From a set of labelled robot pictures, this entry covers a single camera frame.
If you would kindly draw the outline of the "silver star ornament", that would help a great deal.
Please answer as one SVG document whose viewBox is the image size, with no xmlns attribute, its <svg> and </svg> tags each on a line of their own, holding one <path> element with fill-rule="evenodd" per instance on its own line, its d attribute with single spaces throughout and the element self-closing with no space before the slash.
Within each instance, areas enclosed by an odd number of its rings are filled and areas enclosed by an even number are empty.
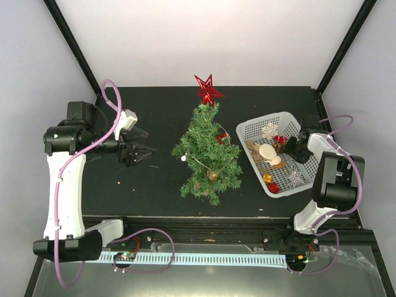
<svg viewBox="0 0 396 297">
<path fill-rule="evenodd" d="M 305 184 L 302 173 L 300 172 L 299 169 L 296 169 L 296 168 L 289 170 L 288 179 L 290 180 L 293 188 L 296 188 L 302 184 Z"/>
</svg>

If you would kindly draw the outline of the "small green christmas tree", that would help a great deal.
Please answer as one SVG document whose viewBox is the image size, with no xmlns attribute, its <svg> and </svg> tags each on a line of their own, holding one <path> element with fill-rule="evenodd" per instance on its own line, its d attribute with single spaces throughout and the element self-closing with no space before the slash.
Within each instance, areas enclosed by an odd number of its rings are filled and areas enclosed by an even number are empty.
<svg viewBox="0 0 396 297">
<path fill-rule="evenodd" d="M 238 159 L 241 149 L 232 144 L 229 133 L 215 121 L 220 104 L 214 107 L 201 103 L 192 112 L 187 131 L 172 150 L 172 155 L 187 164 L 190 177 L 181 186 L 181 196 L 191 194 L 206 198 L 211 205 L 220 204 L 220 194 L 228 189 L 238 189 L 242 181 L 242 168 Z M 217 136 L 226 132 L 228 137 L 220 144 Z M 218 173 L 216 181 L 207 178 L 207 170 Z"/>
</svg>

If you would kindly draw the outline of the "red foil star ornament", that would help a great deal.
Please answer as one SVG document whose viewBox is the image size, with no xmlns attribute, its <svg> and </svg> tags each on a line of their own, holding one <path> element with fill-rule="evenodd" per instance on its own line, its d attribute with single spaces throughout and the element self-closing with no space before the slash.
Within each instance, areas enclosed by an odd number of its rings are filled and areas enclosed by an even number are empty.
<svg viewBox="0 0 396 297">
<path fill-rule="evenodd" d="M 202 97 L 202 103 L 204 105 L 210 104 L 212 107 L 215 106 L 215 98 L 224 98 L 224 94 L 218 91 L 213 86 L 213 76 L 210 74 L 206 80 L 201 79 L 197 75 L 194 75 L 197 83 L 199 84 L 198 97 Z"/>
</svg>

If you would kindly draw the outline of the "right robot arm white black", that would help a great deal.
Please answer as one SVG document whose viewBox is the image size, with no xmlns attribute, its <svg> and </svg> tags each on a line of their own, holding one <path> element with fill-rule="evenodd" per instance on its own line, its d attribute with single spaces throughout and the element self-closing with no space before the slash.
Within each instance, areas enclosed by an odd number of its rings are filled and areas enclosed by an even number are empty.
<svg viewBox="0 0 396 297">
<path fill-rule="evenodd" d="M 303 129 L 298 137 L 290 137 L 283 151 L 299 164 L 307 163 L 310 157 L 319 161 L 312 199 L 290 218 L 281 234 L 282 244 L 295 251 L 310 244 L 328 219 L 357 209 L 362 199 L 365 160 L 347 153 L 332 135 L 315 129 Z"/>
</svg>

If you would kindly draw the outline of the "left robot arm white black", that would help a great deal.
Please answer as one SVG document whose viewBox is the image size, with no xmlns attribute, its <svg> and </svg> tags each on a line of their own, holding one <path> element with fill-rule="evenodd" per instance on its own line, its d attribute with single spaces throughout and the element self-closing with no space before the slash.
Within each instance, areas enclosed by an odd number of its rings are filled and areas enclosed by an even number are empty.
<svg viewBox="0 0 396 297">
<path fill-rule="evenodd" d="M 72 101 L 67 116 L 43 136 L 49 166 L 49 211 L 43 238 L 33 242 L 33 253 L 50 261 L 97 260 L 110 242 L 119 247 L 132 242 L 133 232 L 122 219 L 108 219 L 85 228 L 82 219 L 82 176 L 87 156 L 72 156 L 105 135 L 94 130 L 100 110 L 91 103 Z"/>
</svg>

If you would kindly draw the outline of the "white plastic basket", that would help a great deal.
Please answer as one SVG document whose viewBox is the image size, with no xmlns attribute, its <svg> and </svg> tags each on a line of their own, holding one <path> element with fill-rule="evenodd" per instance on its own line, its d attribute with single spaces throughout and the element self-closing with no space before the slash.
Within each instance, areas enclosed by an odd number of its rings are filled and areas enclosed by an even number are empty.
<svg viewBox="0 0 396 297">
<path fill-rule="evenodd" d="M 237 136 L 265 193 L 276 199 L 311 189 L 319 166 L 319 161 L 314 155 L 305 164 L 300 164 L 283 153 L 280 155 L 282 161 L 285 162 L 285 166 L 282 168 L 274 168 L 267 162 L 254 160 L 253 151 L 248 149 L 246 141 L 251 140 L 257 145 L 274 144 L 274 139 L 267 140 L 262 138 L 262 128 L 268 123 L 278 124 L 278 135 L 285 136 L 287 139 L 291 136 L 298 137 L 301 130 L 301 125 L 297 119 L 291 113 L 285 111 L 250 119 L 237 125 Z M 300 170 L 305 181 L 305 184 L 296 188 L 293 188 L 288 179 L 289 170 L 293 168 Z M 278 184 L 280 191 L 277 194 L 272 194 L 264 183 L 262 177 L 266 173 L 270 173 L 273 176 L 273 182 Z"/>
</svg>

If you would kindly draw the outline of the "pine cone ornament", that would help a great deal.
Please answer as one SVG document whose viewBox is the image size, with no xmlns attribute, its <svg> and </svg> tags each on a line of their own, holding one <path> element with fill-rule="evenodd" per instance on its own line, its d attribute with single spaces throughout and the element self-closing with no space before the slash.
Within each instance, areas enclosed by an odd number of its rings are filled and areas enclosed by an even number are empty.
<svg viewBox="0 0 396 297">
<path fill-rule="evenodd" d="M 207 170 L 207 178 L 211 181 L 216 181 L 218 178 L 218 173 L 211 171 L 210 169 Z"/>
</svg>

